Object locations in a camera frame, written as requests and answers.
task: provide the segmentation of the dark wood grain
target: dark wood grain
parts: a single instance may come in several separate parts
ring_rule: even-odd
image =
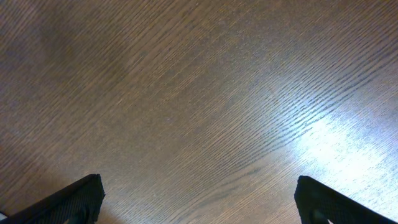
[[[90,173],[99,223],[398,220],[397,1],[0,1],[0,210]]]

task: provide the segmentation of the wood grain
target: wood grain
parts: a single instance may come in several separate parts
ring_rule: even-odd
[[[397,1],[0,1],[0,210],[90,173],[98,223],[398,221]]]

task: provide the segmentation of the black plastic part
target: black plastic part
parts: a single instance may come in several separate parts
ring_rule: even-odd
[[[397,224],[307,176],[298,178],[294,199],[303,224]]]
[[[0,224],[86,224],[94,223],[100,214],[104,188],[99,174],[90,174]]]

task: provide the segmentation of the black object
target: black object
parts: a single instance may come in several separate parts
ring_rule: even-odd
[[[298,178],[294,199],[303,224],[397,224],[307,176]]]
[[[100,175],[90,174],[0,224],[94,223],[104,197]]]

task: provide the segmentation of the brown wood surface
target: brown wood surface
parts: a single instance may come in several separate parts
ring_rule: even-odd
[[[0,210],[99,173],[98,223],[398,221],[398,1],[0,1]]]

